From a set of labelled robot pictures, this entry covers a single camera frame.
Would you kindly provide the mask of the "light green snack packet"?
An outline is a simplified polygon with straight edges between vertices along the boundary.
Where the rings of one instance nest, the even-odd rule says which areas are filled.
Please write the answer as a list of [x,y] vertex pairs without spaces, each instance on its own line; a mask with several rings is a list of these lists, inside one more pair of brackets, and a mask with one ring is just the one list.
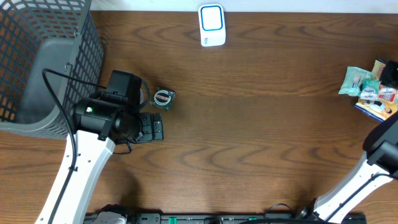
[[338,92],[339,95],[359,96],[360,86],[365,79],[372,77],[372,73],[358,67],[347,67],[345,79]]

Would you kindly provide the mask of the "teal small snack packet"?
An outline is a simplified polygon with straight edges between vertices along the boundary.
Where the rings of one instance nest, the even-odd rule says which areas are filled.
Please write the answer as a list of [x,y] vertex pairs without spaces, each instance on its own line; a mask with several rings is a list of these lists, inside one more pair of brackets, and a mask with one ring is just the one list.
[[377,79],[365,79],[359,95],[361,100],[375,101],[379,96],[380,81]]

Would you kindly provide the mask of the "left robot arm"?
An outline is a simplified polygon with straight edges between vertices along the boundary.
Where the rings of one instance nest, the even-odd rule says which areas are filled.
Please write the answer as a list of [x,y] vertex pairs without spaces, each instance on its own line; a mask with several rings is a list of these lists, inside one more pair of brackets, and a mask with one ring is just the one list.
[[108,86],[75,103],[66,113],[42,71],[45,86],[66,122],[68,141],[57,176],[37,223],[83,223],[99,176],[119,144],[164,140],[162,116],[143,113],[149,100],[140,77],[113,70]]

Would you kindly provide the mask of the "dark green round-logo packet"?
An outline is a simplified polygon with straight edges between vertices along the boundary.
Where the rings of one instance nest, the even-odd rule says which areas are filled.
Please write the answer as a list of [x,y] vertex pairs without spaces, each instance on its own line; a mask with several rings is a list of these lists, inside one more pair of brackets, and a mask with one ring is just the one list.
[[171,109],[175,92],[166,88],[157,87],[156,92],[151,100],[151,105],[166,111]]

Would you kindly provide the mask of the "orange small snack packet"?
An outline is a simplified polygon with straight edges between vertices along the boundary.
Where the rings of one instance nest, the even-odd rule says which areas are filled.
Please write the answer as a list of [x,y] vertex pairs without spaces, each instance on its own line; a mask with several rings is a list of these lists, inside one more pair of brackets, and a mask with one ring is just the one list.
[[395,88],[384,85],[379,87],[379,99],[393,103],[395,102],[396,96],[397,90]]

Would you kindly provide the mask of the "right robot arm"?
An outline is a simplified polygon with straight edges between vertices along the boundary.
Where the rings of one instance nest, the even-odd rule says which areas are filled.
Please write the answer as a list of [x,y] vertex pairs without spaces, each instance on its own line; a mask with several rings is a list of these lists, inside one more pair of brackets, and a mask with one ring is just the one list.
[[377,59],[370,72],[348,67],[339,93],[357,97],[355,108],[380,123],[365,139],[355,167],[298,212],[298,219],[341,223],[369,194],[397,179],[397,62]]

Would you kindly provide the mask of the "large beige snack bag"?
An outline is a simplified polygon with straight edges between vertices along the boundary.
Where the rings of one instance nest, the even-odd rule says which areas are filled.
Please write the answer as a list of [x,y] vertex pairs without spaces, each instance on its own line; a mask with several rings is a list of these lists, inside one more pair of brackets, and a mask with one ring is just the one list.
[[[383,68],[386,66],[387,62],[381,58],[378,58],[372,69],[372,77],[369,79],[379,80]],[[375,101],[361,100],[358,98],[358,102],[354,106],[356,109],[362,111],[369,117],[383,122],[387,118],[391,117],[395,112],[397,112],[397,96],[395,102],[391,103],[385,100],[378,99]]]

